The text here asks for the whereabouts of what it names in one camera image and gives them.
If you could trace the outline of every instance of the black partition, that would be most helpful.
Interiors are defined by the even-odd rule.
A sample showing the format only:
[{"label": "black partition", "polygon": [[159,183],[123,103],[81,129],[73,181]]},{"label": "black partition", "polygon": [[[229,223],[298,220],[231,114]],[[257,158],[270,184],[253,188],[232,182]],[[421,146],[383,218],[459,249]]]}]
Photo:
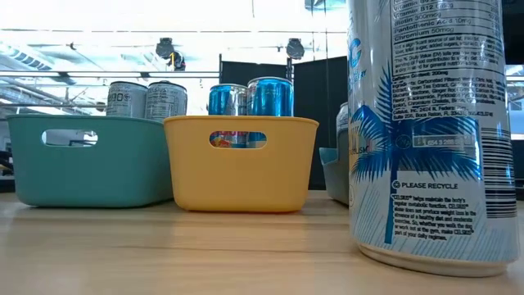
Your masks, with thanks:
[{"label": "black partition", "polygon": [[337,147],[337,114],[347,102],[347,58],[295,65],[295,116],[320,123],[314,146],[309,189],[325,189],[319,148]]},{"label": "black partition", "polygon": [[259,77],[278,77],[285,79],[286,66],[222,61],[221,84],[240,84],[247,86],[249,81]]}]

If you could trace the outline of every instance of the can rim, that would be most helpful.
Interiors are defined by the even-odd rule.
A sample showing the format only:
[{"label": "can rim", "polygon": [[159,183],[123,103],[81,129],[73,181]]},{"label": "can rim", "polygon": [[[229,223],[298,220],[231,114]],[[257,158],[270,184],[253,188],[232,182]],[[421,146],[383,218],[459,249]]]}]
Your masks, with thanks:
[{"label": "can rim", "polygon": [[288,79],[284,79],[284,78],[280,78],[280,77],[259,77],[259,78],[254,78],[253,80],[249,81],[247,84],[251,84],[255,81],[258,81],[258,80],[262,80],[262,79],[277,79],[277,80],[281,80],[281,81],[284,81],[284,82],[288,82],[289,84],[291,84],[291,81],[288,80]]},{"label": "can rim", "polygon": [[215,86],[211,87],[211,89],[213,89],[213,88],[215,88],[215,87],[220,87],[220,86],[234,86],[234,87],[240,87],[240,88],[247,89],[247,87],[244,86],[244,85],[240,85],[240,84],[231,84],[231,83],[216,84]]},{"label": "can rim", "polygon": [[174,85],[174,86],[179,86],[181,89],[184,89],[187,92],[187,89],[185,87],[183,87],[182,85],[176,84],[176,83],[173,83],[173,82],[169,82],[167,80],[166,81],[153,82],[153,83],[149,84],[149,87],[151,87],[154,84],[171,84],[171,85]]},{"label": "can rim", "polygon": [[134,83],[134,82],[127,82],[127,81],[115,81],[115,82],[111,82],[111,84],[109,84],[109,86],[111,86],[111,85],[113,85],[113,84],[117,84],[117,83],[133,84],[133,85],[137,85],[137,86],[142,86],[142,87],[144,87],[145,89],[147,89],[147,86],[146,86],[146,85],[142,85],[142,84],[138,84],[138,83]]}]

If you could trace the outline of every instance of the nutrition label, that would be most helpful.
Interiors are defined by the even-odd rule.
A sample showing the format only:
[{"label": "nutrition label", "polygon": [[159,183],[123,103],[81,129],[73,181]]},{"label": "nutrition label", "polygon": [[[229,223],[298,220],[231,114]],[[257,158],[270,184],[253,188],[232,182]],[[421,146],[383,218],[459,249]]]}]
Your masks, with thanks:
[{"label": "nutrition label", "polygon": [[[426,189],[459,189],[457,184],[402,183]],[[448,240],[451,236],[472,235],[477,216],[463,197],[391,195],[394,200],[395,236]]]},{"label": "nutrition label", "polygon": [[393,120],[496,116],[490,106],[505,101],[499,24],[498,0],[391,0]]}]

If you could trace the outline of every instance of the palm tree graphic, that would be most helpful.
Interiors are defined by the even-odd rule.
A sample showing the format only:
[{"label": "palm tree graphic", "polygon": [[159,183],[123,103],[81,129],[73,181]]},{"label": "palm tree graphic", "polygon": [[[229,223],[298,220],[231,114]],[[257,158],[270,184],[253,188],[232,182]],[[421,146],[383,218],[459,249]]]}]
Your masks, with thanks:
[{"label": "palm tree graphic", "polygon": [[[464,180],[481,180],[481,159],[479,156],[478,123],[471,117],[433,117],[421,119],[394,120],[391,66],[382,69],[377,97],[374,100],[375,113],[367,105],[361,106],[351,117],[350,150],[354,151],[357,137],[360,142],[373,142],[373,150],[365,148],[351,167],[351,177],[358,183],[373,182],[384,172],[391,172],[390,196],[384,243],[391,244],[394,227],[393,195],[400,188],[399,169],[426,173],[436,180],[440,177],[457,175]],[[473,156],[463,146],[431,146],[414,144],[413,139],[423,140],[424,136],[458,135],[473,138]]]}]

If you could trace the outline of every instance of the blue can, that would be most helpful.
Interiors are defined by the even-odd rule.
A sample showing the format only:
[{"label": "blue can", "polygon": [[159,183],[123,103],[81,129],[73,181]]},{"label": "blue can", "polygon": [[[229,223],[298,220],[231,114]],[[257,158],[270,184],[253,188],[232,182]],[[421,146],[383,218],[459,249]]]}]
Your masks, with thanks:
[{"label": "blue can", "polygon": [[[247,87],[237,84],[218,84],[211,88],[209,114],[212,116],[245,116]],[[246,131],[216,131],[210,143],[217,148],[245,148]]]},{"label": "blue can", "polygon": [[[247,88],[247,115],[294,116],[295,97],[291,81],[277,77],[262,77],[251,80]],[[261,148],[265,142],[265,135],[250,132],[247,146]]]}]

